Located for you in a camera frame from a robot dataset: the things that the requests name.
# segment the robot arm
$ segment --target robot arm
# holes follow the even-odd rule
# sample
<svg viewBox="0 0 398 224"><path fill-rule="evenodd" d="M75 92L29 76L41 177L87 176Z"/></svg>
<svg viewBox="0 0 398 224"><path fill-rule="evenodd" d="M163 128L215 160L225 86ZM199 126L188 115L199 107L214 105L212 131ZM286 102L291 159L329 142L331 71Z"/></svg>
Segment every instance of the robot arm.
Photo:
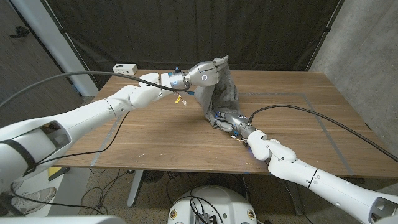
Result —
<svg viewBox="0 0 398 224"><path fill-rule="evenodd" d="M256 130L241 114L218 113L218 116L222 117L219 125L229 124L232 131L241 135L256 159L270 158L268 170L272 175L310 189L361 223L376 223L398 215L397 196L358 187L297 159L293 150L275 139L267 140L267 135Z"/></svg>
<svg viewBox="0 0 398 224"><path fill-rule="evenodd" d="M199 63L188 73L177 71L161 74L162 85L173 88L214 85L218 82L221 67L227 61L228 56ZM143 75L141 79L159 84L157 73ZM10 184L15 180L27 179L50 167L57 160L38 163L64 155L77 140L90 131L128 111L145 108L151 102L172 93L139 82L139 86L125 86L112 96L75 110L1 128L0 192L9 190Z"/></svg>

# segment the gray cloth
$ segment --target gray cloth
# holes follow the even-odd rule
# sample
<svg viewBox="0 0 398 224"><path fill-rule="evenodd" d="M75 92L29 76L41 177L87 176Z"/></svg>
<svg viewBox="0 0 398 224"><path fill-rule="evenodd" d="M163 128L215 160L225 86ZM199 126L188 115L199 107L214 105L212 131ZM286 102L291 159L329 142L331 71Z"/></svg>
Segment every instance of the gray cloth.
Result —
<svg viewBox="0 0 398 224"><path fill-rule="evenodd" d="M222 129L216 125L217 111L241 113L238 91L228 65L221 69L219 82L216 85L197 87L194 96L201 104L203 113L213 128Z"/></svg>

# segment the table top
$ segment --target table top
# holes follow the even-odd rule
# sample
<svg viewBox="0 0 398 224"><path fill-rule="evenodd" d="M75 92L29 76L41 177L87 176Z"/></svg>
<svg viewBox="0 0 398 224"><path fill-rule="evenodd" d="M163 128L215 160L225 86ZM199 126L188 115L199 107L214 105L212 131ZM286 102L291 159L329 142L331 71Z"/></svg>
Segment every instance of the table top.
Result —
<svg viewBox="0 0 398 224"><path fill-rule="evenodd" d="M168 70L138 70L135 74ZM247 117L264 106L290 104L335 119L385 147L339 91L320 72L231 71ZM94 99L100 100L137 82L112 77ZM57 166L186 172L268 174L267 165L229 133L213 129L191 95L175 104L169 95L127 116L111 147L100 154L61 159ZM112 120L82 137L67 154L100 150L115 131ZM297 158L338 176L398 177L398 163L327 120L291 108L258 113L252 124L268 138L293 149Z"/></svg>

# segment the black backdrop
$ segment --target black backdrop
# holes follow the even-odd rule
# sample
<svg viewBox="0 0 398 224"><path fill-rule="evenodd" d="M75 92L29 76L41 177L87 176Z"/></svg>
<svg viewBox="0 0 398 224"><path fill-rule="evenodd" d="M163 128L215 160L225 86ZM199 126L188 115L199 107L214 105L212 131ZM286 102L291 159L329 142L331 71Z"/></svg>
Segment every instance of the black backdrop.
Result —
<svg viewBox="0 0 398 224"><path fill-rule="evenodd" d="M338 0L48 3L91 70L188 69L225 55L233 70L305 70Z"/></svg>

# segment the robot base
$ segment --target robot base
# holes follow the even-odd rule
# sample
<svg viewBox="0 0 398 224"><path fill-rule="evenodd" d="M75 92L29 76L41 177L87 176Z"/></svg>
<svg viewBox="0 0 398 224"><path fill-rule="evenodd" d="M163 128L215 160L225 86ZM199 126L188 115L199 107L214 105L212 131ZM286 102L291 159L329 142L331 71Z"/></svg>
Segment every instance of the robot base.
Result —
<svg viewBox="0 0 398 224"><path fill-rule="evenodd" d="M198 213L201 215L202 219L204 219L208 223L257 223L254 209L244 197L242 197L235 191L227 189L225 187L207 185L197 187L192 191L183 194L170 209L167 222L168 224L202 223L191 209L191 197L189 197L191 195L205 199L217 209L219 215L222 218L222 222L219 215L211 205L209 205L204 200L200 200L198 198L192 199L192 206L194 208L196 206Z"/></svg>

